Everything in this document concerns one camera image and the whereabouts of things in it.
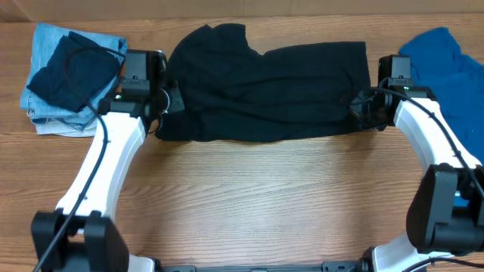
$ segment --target clothing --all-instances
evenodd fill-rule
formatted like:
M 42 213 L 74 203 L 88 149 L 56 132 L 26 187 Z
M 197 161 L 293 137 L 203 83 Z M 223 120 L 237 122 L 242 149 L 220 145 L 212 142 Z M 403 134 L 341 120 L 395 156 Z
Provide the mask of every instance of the clothing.
M 168 141 L 271 142 L 361 130 L 347 106 L 370 87 L 364 42 L 298 45 L 264 55 L 245 26 L 203 26 L 169 59 L 185 111 L 163 114 Z
M 40 71 L 41 68 L 47 66 L 47 63 L 54 53 L 59 41 L 63 36 L 68 36 L 70 31 L 78 33 L 87 39 L 91 39 L 100 46 L 111 48 L 122 54 L 125 54 L 128 50 L 128 44 L 125 38 L 64 29 L 58 26 L 38 23 L 33 36 L 30 74 L 27 78 L 26 86 L 31 82 L 34 75 Z M 122 63 L 122 57 L 115 57 L 120 63 Z M 97 94 L 95 94 L 95 96 L 91 99 L 91 104 L 94 107 L 98 107 L 98 103 L 101 98 L 103 98 L 109 92 L 109 90 L 116 87 L 115 83 L 117 83 L 117 79 L 112 78 L 105 88 L 97 91 Z M 25 87 L 22 95 L 20 96 L 20 108 L 27 111 L 27 115 L 31 118 L 34 125 L 37 122 L 43 124 L 43 126 L 46 126 L 49 125 L 50 122 L 61 120 L 64 122 L 64 124 L 66 124 L 67 129 L 71 130 L 71 132 L 83 131 L 95 117 L 94 113 L 87 107 L 82 108 L 78 113 L 74 113 L 73 111 L 50 105 L 39 96 L 31 92 L 31 90 L 29 90 L 27 87 Z M 55 127 L 53 127 L 53 129 L 50 130 L 50 133 L 55 132 Z
M 484 66 L 462 54 L 445 27 L 415 37 L 400 54 L 411 57 L 415 84 L 432 89 L 455 136 L 484 162 Z
M 34 75 L 27 88 L 50 105 L 79 112 L 86 105 L 71 88 L 76 88 L 80 95 L 90 100 L 116 76 L 121 67 L 117 58 L 107 51 L 80 51 L 67 67 L 72 86 L 69 85 L 64 78 L 67 57 L 80 48 L 93 47 L 99 45 L 75 32 L 62 36 L 47 66 Z

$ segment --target blue cloth pile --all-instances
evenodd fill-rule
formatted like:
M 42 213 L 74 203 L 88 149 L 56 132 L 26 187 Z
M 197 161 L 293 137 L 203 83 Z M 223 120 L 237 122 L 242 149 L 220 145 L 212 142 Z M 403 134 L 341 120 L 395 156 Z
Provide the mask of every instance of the blue cloth pile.
M 415 37 L 399 53 L 411 57 L 416 85 L 432 89 L 459 141 L 484 162 L 484 66 L 462 54 L 445 27 Z
M 33 81 L 34 76 L 41 70 L 42 71 L 37 76 L 42 74 L 44 79 L 46 76 L 51 76 L 51 74 L 46 73 L 45 69 L 46 67 L 50 66 L 48 66 L 48 62 L 52 58 L 57 46 L 60 44 L 60 41 L 67 39 L 67 37 L 72 37 L 74 39 L 77 38 L 75 41 L 81 40 L 81 42 L 95 42 L 97 45 L 113 49 L 122 54 L 126 54 L 128 50 L 126 39 L 121 37 L 75 31 L 45 23 L 39 23 L 33 36 L 30 74 L 27 79 L 26 87 L 20 96 L 20 108 L 27 111 L 27 115 L 30 117 L 32 123 L 36 126 L 38 134 L 60 134 L 70 137 L 92 136 L 95 134 L 96 121 L 94 113 L 88 107 L 83 105 L 76 112 L 68 110 L 65 107 L 59 107 L 59 105 L 56 106 L 53 103 L 48 103 L 46 100 L 40 98 L 32 90 L 27 88 L 27 86 L 32 86 L 30 83 Z M 57 54 L 64 54 L 64 58 L 67 53 L 68 52 L 65 51 L 59 52 L 59 49 L 57 50 Z M 75 60 L 75 58 L 76 57 L 73 58 L 73 63 L 79 62 L 79 60 Z M 121 64 L 123 58 L 116 56 L 116 60 L 119 61 L 119 64 Z M 90 80 L 95 81 L 95 79 L 84 79 L 83 82 L 89 82 Z M 113 76 L 111 80 L 107 81 L 107 84 L 102 85 L 102 88 L 90 90 L 90 102 L 94 107 L 97 107 L 99 100 L 116 87 L 116 81 L 116 76 Z M 65 86 L 64 88 L 61 88 L 60 86 L 55 87 L 57 90 L 66 89 Z M 52 94 L 50 95 L 51 97 L 58 98 L 58 100 L 62 100 L 63 98 L 67 97 L 72 100 L 72 93 L 58 92 L 54 93 L 54 96 L 52 96 Z

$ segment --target stack of folded clothes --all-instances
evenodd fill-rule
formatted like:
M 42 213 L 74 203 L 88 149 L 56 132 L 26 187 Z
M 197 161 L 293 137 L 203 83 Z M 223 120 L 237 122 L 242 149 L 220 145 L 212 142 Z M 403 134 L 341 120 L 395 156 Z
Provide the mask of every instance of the stack of folded clothes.
M 37 134 L 70 137 L 95 133 L 94 113 L 65 82 L 67 56 L 79 48 L 102 46 L 126 54 L 124 38 L 81 32 L 40 23 L 33 36 L 32 60 L 20 108 L 27 111 Z M 70 61 L 70 81 L 97 108 L 99 100 L 117 88 L 123 58 L 102 50 L 79 52 Z

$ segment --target blue fabric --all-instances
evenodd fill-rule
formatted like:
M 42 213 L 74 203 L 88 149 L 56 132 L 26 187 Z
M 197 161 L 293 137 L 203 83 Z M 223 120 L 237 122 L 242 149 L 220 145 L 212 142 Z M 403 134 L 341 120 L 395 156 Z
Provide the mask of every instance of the blue fabric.
M 30 74 L 27 78 L 26 86 L 30 83 L 32 77 L 41 68 L 47 65 L 48 60 L 54 53 L 54 50 L 62 36 L 68 36 L 69 31 L 76 32 L 88 39 L 91 39 L 100 46 L 111 48 L 122 54 L 125 54 L 128 50 L 128 43 L 125 38 L 64 29 L 58 26 L 39 23 L 37 24 L 37 28 L 33 36 Z M 117 58 L 119 62 L 122 63 L 123 59 L 121 57 Z M 106 86 L 106 88 L 99 90 L 98 94 L 95 95 L 95 98 L 91 99 L 93 106 L 98 106 L 99 100 L 103 98 L 113 87 L 115 81 L 116 78 L 114 78 Z M 33 120 L 34 124 L 46 124 L 49 120 L 55 119 L 57 121 L 61 121 L 62 123 L 68 124 L 77 130 L 83 130 L 84 127 L 94 118 L 94 113 L 87 107 L 83 108 L 78 113 L 74 113 L 60 107 L 52 106 L 31 92 L 27 87 L 24 88 L 22 95 L 20 96 L 20 108 L 27 111 L 27 115 Z
M 484 162 L 484 66 L 462 54 L 445 27 L 415 37 L 399 53 L 411 57 L 416 85 L 432 89 L 459 141 Z

